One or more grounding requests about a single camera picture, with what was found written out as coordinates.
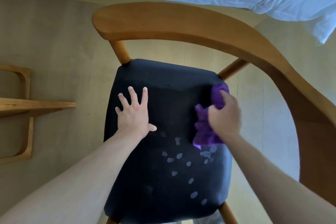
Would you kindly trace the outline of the person's left hand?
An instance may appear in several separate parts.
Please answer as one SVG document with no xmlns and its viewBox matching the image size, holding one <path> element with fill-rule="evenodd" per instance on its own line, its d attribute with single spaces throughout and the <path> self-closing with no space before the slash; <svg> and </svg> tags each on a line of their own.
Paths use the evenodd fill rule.
<svg viewBox="0 0 336 224">
<path fill-rule="evenodd" d="M 144 87 L 142 90 L 141 103 L 131 105 L 126 97 L 118 94 L 124 114 L 118 114 L 118 133 L 122 133 L 132 138 L 143 139 L 150 132 L 148 130 L 149 114 L 148 114 L 148 89 Z"/>
</svg>

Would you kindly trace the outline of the grey trousers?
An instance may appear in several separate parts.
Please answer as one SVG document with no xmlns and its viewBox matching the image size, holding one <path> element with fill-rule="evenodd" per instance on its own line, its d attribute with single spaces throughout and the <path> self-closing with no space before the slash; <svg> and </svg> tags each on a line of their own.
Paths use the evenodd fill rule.
<svg viewBox="0 0 336 224">
<path fill-rule="evenodd" d="M 192 224 L 225 224 L 223 221 L 221 214 L 217 210 L 215 213 L 199 219 L 193 219 Z"/>
</svg>

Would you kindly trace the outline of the wooden side table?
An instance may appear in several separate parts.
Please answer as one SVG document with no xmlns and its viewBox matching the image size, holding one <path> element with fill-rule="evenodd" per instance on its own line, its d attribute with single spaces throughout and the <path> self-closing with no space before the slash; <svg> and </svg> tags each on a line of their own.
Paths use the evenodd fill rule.
<svg viewBox="0 0 336 224">
<path fill-rule="evenodd" d="M 35 118 L 65 109 L 75 108 L 75 102 L 39 101 L 30 99 L 32 70 L 25 67 L 0 64 L 0 71 L 15 73 L 19 78 L 20 99 L 0 98 L 0 119 L 11 116 L 28 118 L 27 138 L 19 152 L 0 158 L 0 165 L 25 161 L 32 158 Z"/>
</svg>

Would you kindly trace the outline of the person's right forearm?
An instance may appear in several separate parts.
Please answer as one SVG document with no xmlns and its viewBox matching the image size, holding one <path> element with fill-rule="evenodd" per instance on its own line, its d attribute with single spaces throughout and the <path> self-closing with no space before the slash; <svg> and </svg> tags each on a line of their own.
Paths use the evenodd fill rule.
<svg viewBox="0 0 336 224">
<path fill-rule="evenodd" d="M 273 224 L 336 224 L 336 207 L 285 174 L 239 134 L 221 136 Z"/>
</svg>

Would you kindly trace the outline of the purple cleaning cloth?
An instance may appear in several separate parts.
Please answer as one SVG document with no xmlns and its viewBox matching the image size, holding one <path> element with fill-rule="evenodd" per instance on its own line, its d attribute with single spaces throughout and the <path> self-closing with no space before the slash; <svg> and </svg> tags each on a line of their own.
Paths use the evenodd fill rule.
<svg viewBox="0 0 336 224">
<path fill-rule="evenodd" d="M 211 89 L 210 104 L 213 103 L 213 95 L 217 90 L 225 90 L 229 93 L 227 84 L 214 85 Z M 202 146 L 214 146 L 223 144 L 223 141 L 213 131 L 208 120 L 208 107 L 203 107 L 201 104 L 195 106 L 197 121 L 195 123 L 196 135 L 193 139 L 193 145 L 198 149 Z"/>
</svg>

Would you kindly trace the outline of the wooden chair with black seat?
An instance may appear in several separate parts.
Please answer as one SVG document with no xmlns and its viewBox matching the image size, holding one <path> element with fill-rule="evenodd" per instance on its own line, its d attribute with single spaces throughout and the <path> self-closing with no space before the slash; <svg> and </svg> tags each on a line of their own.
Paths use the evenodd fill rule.
<svg viewBox="0 0 336 224">
<path fill-rule="evenodd" d="M 225 224 L 237 223 L 226 199 L 232 155 L 224 144 L 193 145 L 195 106 L 210 106 L 220 85 L 247 64 L 264 71 L 282 94 L 299 144 L 299 181 L 336 206 L 336 106 L 312 87 L 261 33 L 227 15 L 191 5 L 135 2 L 105 6 L 92 23 L 108 40 L 121 66 L 111 89 L 104 141 L 117 131 L 117 94 L 128 86 L 149 89 L 150 132 L 133 150 L 114 183 L 106 224 L 157 224 L 209 216 L 219 209 Z M 131 60 L 123 40 L 161 39 L 198 44 L 238 57 L 216 74 L 158 61 Z"/>
</svg>

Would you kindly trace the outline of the person's left forearm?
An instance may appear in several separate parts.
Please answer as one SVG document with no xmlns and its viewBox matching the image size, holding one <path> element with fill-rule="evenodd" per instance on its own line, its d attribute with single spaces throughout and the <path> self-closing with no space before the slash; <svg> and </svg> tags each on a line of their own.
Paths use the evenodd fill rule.
<svg viewBox="0 0 336 224">
<path fill-rule="evenodd" d="M 111 188 L 148 130 L 118 130 L 102 146 L 31 193 L 0 224 L 97 224 Z"/>
</svg>

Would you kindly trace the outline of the person's right hand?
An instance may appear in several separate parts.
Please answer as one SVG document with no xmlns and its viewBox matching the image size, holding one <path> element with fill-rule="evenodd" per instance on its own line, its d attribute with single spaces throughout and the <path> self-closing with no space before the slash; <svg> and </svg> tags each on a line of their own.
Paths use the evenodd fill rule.
<svg viewBox="0 0 336 224">
<path fill-rule="evenodd" d="M 214 105 L 208 108 L 208 121 L 218 137 L 225 144 L 241 140 L 241 109 L 237 99 L 224 90 L 220 90 L 224 107 L 217 109 Z"/>
</svg>

